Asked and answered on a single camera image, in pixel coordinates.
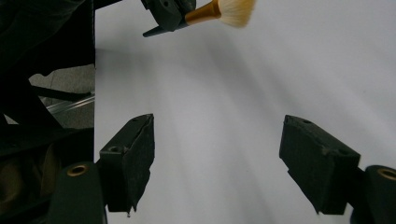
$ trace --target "paintbrush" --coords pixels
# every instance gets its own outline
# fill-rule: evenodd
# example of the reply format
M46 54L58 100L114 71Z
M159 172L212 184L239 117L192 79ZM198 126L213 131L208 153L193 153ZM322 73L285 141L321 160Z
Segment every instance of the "paintbrush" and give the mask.
M233 27L242 28L248 24L255 0L212 0L184 16L177 29L202 21L220 20ZM143 34L144 37L167 32L160 26Z

